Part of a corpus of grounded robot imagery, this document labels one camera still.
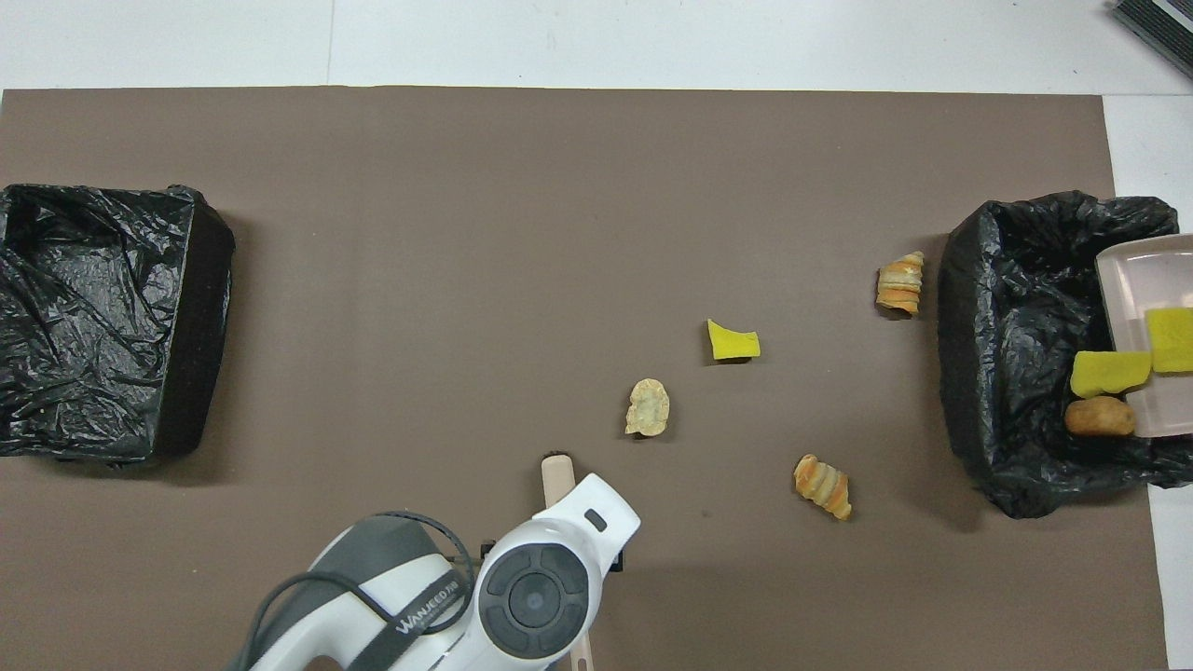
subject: logo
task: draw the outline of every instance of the logo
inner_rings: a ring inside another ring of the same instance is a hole
[[[447,585],[445,585],[444,589],[435,592],[434,596],[428,598],[427,602],[422,604],[418,610],[398,620],[395,628],[401,634],[410,633],[410,629],[418,627],[419,623],[426,620],[427,617],[438,615],[439,608],[444,605],[444,602],[446,602],[447,598],[451,597],[453,593],[456,593],[458,590],[459,590],[459,580],[452,580],[451,583],[447,583]]]

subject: circular button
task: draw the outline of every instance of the circular button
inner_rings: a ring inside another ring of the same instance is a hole
[[[527,573],[509,590],[509,614],[523,627],[538,629],[560,612],[560,587],[543,573]]]

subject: plastic container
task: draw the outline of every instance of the plastic container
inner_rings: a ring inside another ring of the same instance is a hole
[[[1162,235],[1108,247],[1098,254],[1106,318],[1114,349],[1149,350],[1144,314],[1156,308],[1193,308],[1193,235]],[[1152,373],[1126,394],[1136,436],[1193,433],[1193,374]]]

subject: black box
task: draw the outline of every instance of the black box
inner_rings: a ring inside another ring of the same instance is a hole
[[[0,193],[0,455],[193,450],[223,356],[231,230],[185,186]]]

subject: cable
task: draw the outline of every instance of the cable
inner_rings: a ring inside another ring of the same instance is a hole
[[[431,527],[435,531],[439,531],[440,534],[446,536],[447,540],[451,541],[453,546],[456,546],[456,552],[458,552],[459,555],[464,558],[464,568],[465,571],[468,571],[468,585],[465,585],[465,589],[462,590],[464,592],[464,603],[460,604],[456,614],[449,617],[446,622],[427,627],[427,630],[422,632],[422,635],[425,636],[427,634],[438,634],[439,632],[443,632],[444,629],[451,627],[456,622],[459,622],[459,618],[463,617],[464,612],[468,611],[468,604],[472,602],[472,587],[476,585],[476,570],[472,568],[472,556],[468,554],[468,548],[464,546],[464,542],[460,541],[459,536],[457,536],[451,529],[449,529],[437,519],[427,517],[426,515],[420,515],[418,512],[409,512],[404,510],[391,510],[389,512],[381,512],[378,515],[384,515],[387,517],[401,517],[403,519],[412,519],[414,522],[420,522],[422,524],[426,524],[427,527]]]
[[[342,587],[344,591],[351,592],[352,596],[360,599],[360,602],[367,605],[369,609],[372,610],[378,617],[385,621],[389,620],[389,612],[387,612],[379,603],[361,590],[360,585],[348,578],[345,578],[339,573],[328,573],[326,571],[307,571],[305,573],[298,573],[297,575],[291,575],[290,578],[283,580],[278,586],[273,587],[273,590],[271,590],[264,599],[261,599],[261,605],[256,608],[256,614],[253,616],[253,623],[248,627],[248,640],[245,641],[245,650],[241,653],[240,664],[237,665],[240,669],[248,671],[248,667],[254,663],[253,660],[256,659],[256,639],[261,632],[261,622],[265,620],[265,614],[270,610],[270,607],[273,605],[273,602],[282,596],[282,592],[285,592],[298,583],[305,581],[332,583]]]
[[[468,571],[468,585],[465,586],[464,590],[460,590],[464,595],[463,596],[464,603],[460,604],[456,614],[449,617],[446,622],[435,624],[433,627],[427,627],[427,629],[422,632],[421,635],[425,636],[427,634],[438,634],[439,632],[443,632],[444,629],[451,627],[456,622],[459,622],[459,618],[463,617],[464,614],[468,611],[468,605],[472,601],[472,587],[476,585],[476,571],[472,567],[472,558],[471,555],[468,554],[468,548],[464,546],[464,542],[460,541],[459,536],[457,536],[451,529],[449,529],[437,519],[427,517],[426,515],[420,515],[418,512],[409,512],[404,510],[391,510],[388,512],[378,512],[377,515],[385,517],[400,517],[403,519],[409,519],[412,522],[426,524],[427,527],[431,527],[435,531],[439,531],[440,534],[446,536],[447,540],[451,541],[453,546],[456,546],[456,550],[460,554],[460,556],[464,558],[464,567]],[[270,593],[266,595],[264,599],[261,599],[261,605],[256,608],[256,614],[253,616],[253,622],[248,628],[248,640],[245,642],[245,648],[241,652],[240,661],[236,665],[236,667],[239,667],[241,671],[248,671],[248,669],[254,664],[254,659],[256,658],[256,646],[258,646],[256,639],[260,635],[261,623],[265,621],[265,614],[268,612],[270,607],[273,604],[273,602],[277,601],[277,598],[282,596],[282,593],[289,590],[290,587],[305,581],[332,583],[341,587],[344,591],[350,592],[354,597],[360,599],[360,602],[367,605],[369,609],[377,615],[377,617],[382,618],[385,622],[392,622],[394,616],[387,612],[385,609],[382,608],[382,605],[377,603],[371,596],[369,596],[367,592],[361,590],[358,583],[346,578],[345,575],[341,575],[339,573],[330,573],[327,571],[307,571],[305,573],[298,573],[296,575],[291,575],[290,578],[283,580],[280,584],[278,584],[278,586],[273,587],[273,590],[271,590]]]

